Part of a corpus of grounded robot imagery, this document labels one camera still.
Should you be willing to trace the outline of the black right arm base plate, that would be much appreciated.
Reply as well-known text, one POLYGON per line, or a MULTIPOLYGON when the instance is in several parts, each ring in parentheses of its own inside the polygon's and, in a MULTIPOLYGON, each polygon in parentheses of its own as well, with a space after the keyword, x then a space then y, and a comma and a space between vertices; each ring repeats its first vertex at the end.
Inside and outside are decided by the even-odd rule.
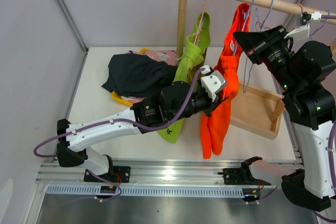
POLYGON ((264 180, 257 180, 252 177, 248 168, 223 168, 217 173, 221 175, 225 185, 265 185, 269 186, 270 183, 264 180))

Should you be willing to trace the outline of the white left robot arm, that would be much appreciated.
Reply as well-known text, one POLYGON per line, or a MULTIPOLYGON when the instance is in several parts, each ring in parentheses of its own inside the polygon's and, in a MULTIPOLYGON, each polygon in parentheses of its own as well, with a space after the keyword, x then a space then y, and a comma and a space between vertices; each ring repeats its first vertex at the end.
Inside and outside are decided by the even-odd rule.
POLYGON ((100 142, 128 135, 140 135, 163 130, 198 112, 211 115, 223 102, 225 84, 173 82, 159 95, 146 98, 130 108, 104 119, 74 124, 66 119, 57 122, 56 156, 61 167, 82 167, 85 181, 113 182, 117 174, 112 158, 95 151, 100 142))

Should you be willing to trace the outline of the dark navy shorts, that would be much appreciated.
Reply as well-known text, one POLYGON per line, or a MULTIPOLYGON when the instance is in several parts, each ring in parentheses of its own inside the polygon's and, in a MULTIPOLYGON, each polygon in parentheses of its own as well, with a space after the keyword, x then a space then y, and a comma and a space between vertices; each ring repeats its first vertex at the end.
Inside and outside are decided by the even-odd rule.
POLYGON ((108 64, 107 81, 102 87, 124 97, 147 98, 168 87, 176 71, 177 66, 146 55, 133 52, 113 55, 108 64))

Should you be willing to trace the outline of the orange shorts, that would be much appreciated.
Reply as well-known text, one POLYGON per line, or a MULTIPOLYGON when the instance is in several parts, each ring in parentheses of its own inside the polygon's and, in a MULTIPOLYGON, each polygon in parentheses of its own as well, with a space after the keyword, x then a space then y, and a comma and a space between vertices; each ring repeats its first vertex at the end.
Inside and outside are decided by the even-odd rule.
POLYGON ((224 39, 224 47, 215 66, 228 81, 228 85, 222 91, 222 97, 228 97, 208 118, 204 114, 200 123, 200 137, 202 143, 203 158, 209 159, 212 154, 220 155, 223 150, 225 136, 231 121, 232 100, 239 90, 238 67, 242 48, 237 44, 233 33, 236 31, 249 31, 250 5, 240 4, 234 14, 232 25, 224 39))

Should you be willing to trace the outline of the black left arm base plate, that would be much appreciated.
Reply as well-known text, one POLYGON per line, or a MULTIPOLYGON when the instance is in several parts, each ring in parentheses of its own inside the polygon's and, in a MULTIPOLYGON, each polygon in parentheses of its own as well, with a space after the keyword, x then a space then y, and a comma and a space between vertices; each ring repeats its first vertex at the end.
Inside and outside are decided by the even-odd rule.
MULTIPOLYGON (((114 166, 112 172, 108 172, 103 175, 98 175, 98 177, 113 183, 129 183, 130 175, 131 175, 130 166, 114 166)), ((94 183, 102 182, 102 180, 97 179, 93 175, 91 175, 88 170, 85 171, 83 181, 94 183)))

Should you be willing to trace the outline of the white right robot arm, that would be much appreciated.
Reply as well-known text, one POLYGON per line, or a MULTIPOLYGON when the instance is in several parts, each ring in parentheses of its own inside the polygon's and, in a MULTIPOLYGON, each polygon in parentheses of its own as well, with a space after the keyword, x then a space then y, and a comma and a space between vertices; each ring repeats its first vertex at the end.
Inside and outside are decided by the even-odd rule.
POLYGON ((335 70, 329 46, 311 40, 292 51, 293 36, 283 26, 233 34, 254 64, 265 64, 283 89, 283 103, 291 122, 301 133, 299 144, 304 168, 289 169, 261 157, 242 162, 240 179, 251 184, 264 180, 282 189, 294 205, 321 212, 335 199, 333 154, 335 100, 322 81, 335 70))

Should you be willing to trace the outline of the pink patterned shorts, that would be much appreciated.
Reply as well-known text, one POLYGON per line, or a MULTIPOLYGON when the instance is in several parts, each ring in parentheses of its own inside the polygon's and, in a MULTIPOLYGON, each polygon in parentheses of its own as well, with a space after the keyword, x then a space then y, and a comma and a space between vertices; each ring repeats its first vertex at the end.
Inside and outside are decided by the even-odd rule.
POLYGON ((174 50, 155 51, 148 48, 142 48, 140 51, 132 51, 135 54, 146 55, 155 61, 162 61, 168 65, 176 66, 176 52, 174 50))

